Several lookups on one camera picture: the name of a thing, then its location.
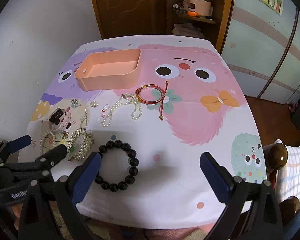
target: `peach storage tray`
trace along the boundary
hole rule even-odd
[[[74,73],[84,91],[128,89],[139,80],[141,49],[121,49],[89,54]]]

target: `watch face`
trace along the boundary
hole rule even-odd
[[[60,123],[60,117],[63,116],[64,112],[58,108],[53,114],[50,116],[49,121],[58,125]]]

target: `blue jeans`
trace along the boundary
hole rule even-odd
[[[283,228],[283,240],[290,240],[300,227],[300,209],[294,218]]]

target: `plaid cloth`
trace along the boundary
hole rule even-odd
[[[288,162],[278,170],[276,179],[275,193],[279,203],[290,196],[300,199],[300,147],[286,146],[286,148]]]

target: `brown door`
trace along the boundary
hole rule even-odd
[[[95,13],[103,38],[165,34],[166,0],[95,1],[97,4],[95,11],[98,10]]]

